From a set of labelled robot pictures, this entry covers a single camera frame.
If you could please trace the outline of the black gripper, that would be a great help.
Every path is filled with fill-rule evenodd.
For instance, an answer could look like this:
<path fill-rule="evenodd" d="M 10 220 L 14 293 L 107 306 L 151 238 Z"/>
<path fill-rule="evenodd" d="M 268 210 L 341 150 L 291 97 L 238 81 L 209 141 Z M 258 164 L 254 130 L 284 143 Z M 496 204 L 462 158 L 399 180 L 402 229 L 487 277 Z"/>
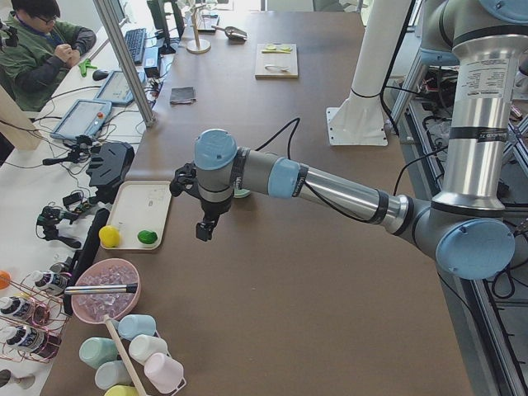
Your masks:
<path fill-rule="evenodd" d="M 200 196 L 196 178 L 196 165 L 193 162 L 186 163 L 174 172 L 169 191 L 173 197 L 178 197 L 183 192 L 193 197 Z"/>

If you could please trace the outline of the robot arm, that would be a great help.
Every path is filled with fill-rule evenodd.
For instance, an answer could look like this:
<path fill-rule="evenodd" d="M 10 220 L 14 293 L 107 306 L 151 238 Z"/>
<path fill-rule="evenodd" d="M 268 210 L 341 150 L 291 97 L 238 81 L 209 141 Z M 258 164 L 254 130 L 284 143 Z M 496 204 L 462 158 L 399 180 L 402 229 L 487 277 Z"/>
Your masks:
<path fill-rule="evenodd" d="M 514 80 L 527 49 L 524 1 L 429 1 L 421 60 L 455 65 L 458 78 L 443 183 L 430 201 L 385 191 L 288 158 L 236 144 L 225 130 L 196 140 L 194 160 L 177 169 L 169 190 L 197 198 L 204 213 L 196 236 L 212 237 L 234 192 L 301 197 L 348 218 L 378 224 L 413 244 L 444 270 L 467 280 L 504 269 L 515 252 L 497 198 Z"/>

